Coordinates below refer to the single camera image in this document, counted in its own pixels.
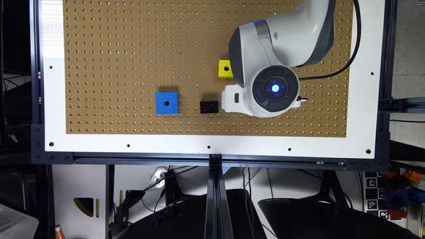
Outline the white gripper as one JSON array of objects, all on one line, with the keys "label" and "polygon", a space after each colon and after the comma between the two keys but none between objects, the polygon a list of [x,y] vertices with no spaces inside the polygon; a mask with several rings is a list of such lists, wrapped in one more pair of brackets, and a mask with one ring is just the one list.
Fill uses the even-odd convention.
[{"label": "white gripper", "polygon": [[221,94],[221,108],[232,113],[285,113],[301,106],[298,85],[293,96],[289,90],[285,84],[227,85]]}]

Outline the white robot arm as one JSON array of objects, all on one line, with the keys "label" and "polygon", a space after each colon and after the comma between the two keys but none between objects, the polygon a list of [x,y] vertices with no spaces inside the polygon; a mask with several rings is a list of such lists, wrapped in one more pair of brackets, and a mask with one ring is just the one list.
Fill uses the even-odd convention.
[{"label": "white robot arm", "polygon": [[239,26],[228,46],[235,83],[222,92],[221,108],[271,118],[300,107],[293,69],[317,64],[331,50],[335,6],[335,0],[303,1],[288,13]]}]

